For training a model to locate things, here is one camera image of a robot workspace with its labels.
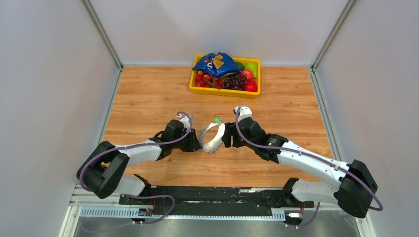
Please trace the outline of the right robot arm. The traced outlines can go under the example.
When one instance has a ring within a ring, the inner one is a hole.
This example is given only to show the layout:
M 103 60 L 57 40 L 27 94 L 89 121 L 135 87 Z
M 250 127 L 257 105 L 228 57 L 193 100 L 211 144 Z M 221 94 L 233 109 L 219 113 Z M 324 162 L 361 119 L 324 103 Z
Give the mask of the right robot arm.
M 246 146 L 263 160 L 292 166 L 319 178 L 316 182 L 290 178 L 282 192 L 288 206 L 300 201 L 324 202 L 338 205 L 357 218 L 365 218 L 369 210 L 383 210 L 376 196 L 378 185 L 359 160 L 347 163 L 321 156 L 283 136 L 266 133 L 250 117 L 226 123 L 222 141 L 227 148 Z

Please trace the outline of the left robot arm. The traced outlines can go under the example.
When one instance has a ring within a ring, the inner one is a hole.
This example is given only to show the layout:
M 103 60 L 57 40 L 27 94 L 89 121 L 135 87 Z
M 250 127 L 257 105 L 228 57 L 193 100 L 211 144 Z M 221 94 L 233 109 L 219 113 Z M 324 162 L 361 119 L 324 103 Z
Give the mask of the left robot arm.
M 126 168 L 143 162 L 162 160 L 173 150 L 195 152 L 201 148 L 192 118 L 171 120 L 163 131 L 142 143 L 126 146 L 101 142 L 77 171 L 83 189 L 105 199 L 111 194 L 128 194 L 138 204 L 151 198 L 150 184 L 139 175 L 125 175 Z

